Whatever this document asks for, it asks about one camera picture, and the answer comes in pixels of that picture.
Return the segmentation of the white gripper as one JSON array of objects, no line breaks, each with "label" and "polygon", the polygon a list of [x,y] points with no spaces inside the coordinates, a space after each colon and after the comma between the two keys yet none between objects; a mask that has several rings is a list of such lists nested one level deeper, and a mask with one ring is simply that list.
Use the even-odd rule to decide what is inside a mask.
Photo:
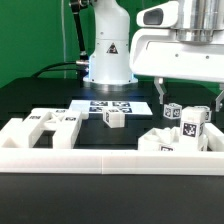
[{"label": "white gripper", "polygon": [[130,68],[134,74],[156,76],[161,104],[167,93],[162,77],[218,82],[221,92],[215,111],[219,112],[224,99],[224,31],[216,31],[210,43],[189,43],[177,41],[171,29],[140,29],[132,39]]}]

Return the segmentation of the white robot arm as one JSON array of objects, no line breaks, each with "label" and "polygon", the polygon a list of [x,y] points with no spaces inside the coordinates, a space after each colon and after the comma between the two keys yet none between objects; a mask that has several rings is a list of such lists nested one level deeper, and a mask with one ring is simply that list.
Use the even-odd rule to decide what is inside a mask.
[{"label": "white robot arm", "polygon": [[137,14],[139,30],[129,35],[130,17],[116,0],[87,0],[96,22],[90,56],[93,85],[127,85],[134,75],[217,82],[224,100],[224,0],[169,0]]}]

